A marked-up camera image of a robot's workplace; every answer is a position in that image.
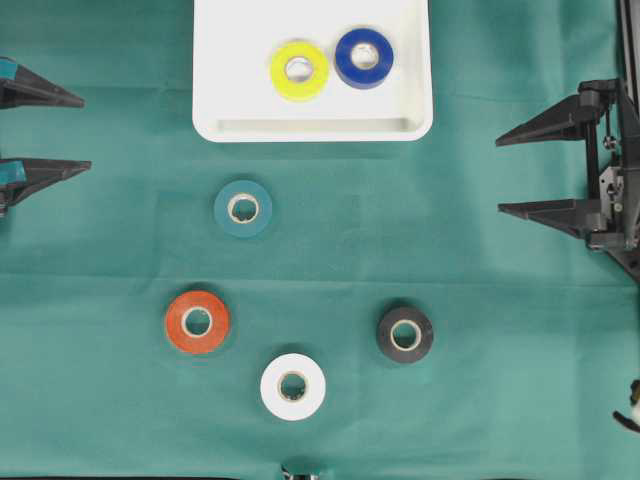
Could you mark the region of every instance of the green tablecloth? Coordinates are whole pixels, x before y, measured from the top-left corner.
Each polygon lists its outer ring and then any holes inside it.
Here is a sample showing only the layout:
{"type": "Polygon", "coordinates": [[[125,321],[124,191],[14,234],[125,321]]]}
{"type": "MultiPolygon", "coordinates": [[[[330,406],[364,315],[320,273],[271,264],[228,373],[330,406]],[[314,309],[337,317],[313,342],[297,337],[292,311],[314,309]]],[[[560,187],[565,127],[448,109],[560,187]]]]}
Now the green tablecloth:
{"type": "Polygon", "coordinates": [[[610,418],[638,371],[636,286],[496,212],[583,195],[581,144],[493,141],[619,74],[615,2],[434,0],[435,124],[403,144],[207,143],[191,124],[192,8],[2,1],[1,54],[87,100],[2,113],[2,157],[94,164],[0,224],[0,473],[637,478],[638,438],[610,418]],[[212,218],[236,178],[274,199],[254,240],[212,218]],[[234,322],[199,359],[163,331],[192,286],[234,322]],[[436,332],[413,366],[375,342],[398,299],[436,332]],[[288,351],[328,381],[299,423],[258,391],[288,351]]]}

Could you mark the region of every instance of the yellow tape roll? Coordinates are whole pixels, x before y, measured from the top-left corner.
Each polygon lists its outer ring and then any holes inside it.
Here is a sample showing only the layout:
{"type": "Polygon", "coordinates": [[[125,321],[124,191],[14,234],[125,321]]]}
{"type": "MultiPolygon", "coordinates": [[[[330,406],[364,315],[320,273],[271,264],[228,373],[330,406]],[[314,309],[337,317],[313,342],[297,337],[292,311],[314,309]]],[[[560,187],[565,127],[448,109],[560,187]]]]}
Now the yellow tape roll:
{"type": "Polygon", "coordinates": [[[329,79],[329,60],[322,50],[307,42],[291,42],[281,47],[271,60],[271,80],[278,93],[292,102],[306,102],[318,95],[329,79]],[[308,78],[290,78],[292,62],[311,67],[308,78]]]}

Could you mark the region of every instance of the white tray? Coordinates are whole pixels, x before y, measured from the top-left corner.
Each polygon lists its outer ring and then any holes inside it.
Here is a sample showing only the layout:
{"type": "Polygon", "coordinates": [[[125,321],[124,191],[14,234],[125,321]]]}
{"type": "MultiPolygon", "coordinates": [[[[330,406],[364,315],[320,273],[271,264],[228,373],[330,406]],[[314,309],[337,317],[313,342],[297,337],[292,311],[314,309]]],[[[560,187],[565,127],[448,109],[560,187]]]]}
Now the white tray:
{"type": "Polygon", "coordinates": [[[428,0],[195,0],[193,124],[213,142],[411,141],[433,123],[428,0]],[[370,27],[395,63],[379,87],[340,79],[335,47],[370,27]],[[306,40],[331,62],[325,90],[289,102],[269,75],[273,53],[306,40]]]}

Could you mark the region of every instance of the blue tape roll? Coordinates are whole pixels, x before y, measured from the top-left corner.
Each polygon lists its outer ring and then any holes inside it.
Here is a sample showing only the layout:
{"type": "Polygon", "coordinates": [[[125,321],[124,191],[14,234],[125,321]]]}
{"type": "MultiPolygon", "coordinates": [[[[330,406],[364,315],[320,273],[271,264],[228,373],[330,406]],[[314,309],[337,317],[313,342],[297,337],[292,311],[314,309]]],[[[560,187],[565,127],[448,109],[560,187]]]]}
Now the blue tape roll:
{"type": "Polygon", "coordinates": [[[340,78],[360,90],[375,88],[385,81],[393,68],[394,54],[389,41],[369,28],[358,28],[347,33],[336,47],[336,68],[340,78]],[[358,45],[371,45],[378,52],[378,63],[369,69],[358,68],[351,58],[358,45]]]}
{"type": "Polygon", "coordinates": [[[216,222],[234,237],[250,238],[262,232],[273,214],[273,203],[269,193],[259,184],[248,180],[232,182],[224,187],[216,197],[214,205],[216,222]],[[239,201],[254,203],[256,214],[250,220],[242,220],[233,215],[233,206],[239,201]]]}

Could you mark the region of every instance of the tape hole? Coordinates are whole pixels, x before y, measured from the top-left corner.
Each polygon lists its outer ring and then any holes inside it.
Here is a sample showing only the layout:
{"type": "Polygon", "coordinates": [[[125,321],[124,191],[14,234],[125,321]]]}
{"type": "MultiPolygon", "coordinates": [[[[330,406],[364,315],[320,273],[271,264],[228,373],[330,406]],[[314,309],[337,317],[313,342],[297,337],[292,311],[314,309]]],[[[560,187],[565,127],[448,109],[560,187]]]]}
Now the tape hole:
{"type": "Polygon", "coordinates": [[[411,352],[422,341],[422,332],[413,320],[400,320],[391,329],[391,341],[398,350],[411,352]]]}
{"type": "Polygon", "coordinates": [[[285,373],[280,379],[278,390],[285,400],[296,402],[304,397],[307,390],[307,382],[300,373],[285,373]]]}
{"type": "Polygon", "coordinates": [[[360,70],[371,70],[380,63],[380,53],[370,43],[359,43],[351,50],[351,61],[360,70]]]}
{"type": "Polygon", "coordinates": [[[190,337],[202,337],[209,333],[211,328],[213,328],[213,317],[202,307],[191,308],[182,316],[182,329],[190,337]]]}
{"type": "Polygon", "coordinates": [[[255,221],[260,213],[260,204],[256,197],[248,193],[235,195],[227,206],[229,217],[234,223],[247,225],[255,221]]]}
{"type": "Polygon", "coordinates": [[[313,64],[307,57],[294,57],[284,67],[287,78],[293,83],[304,83],[313,76],[313,64]]]}

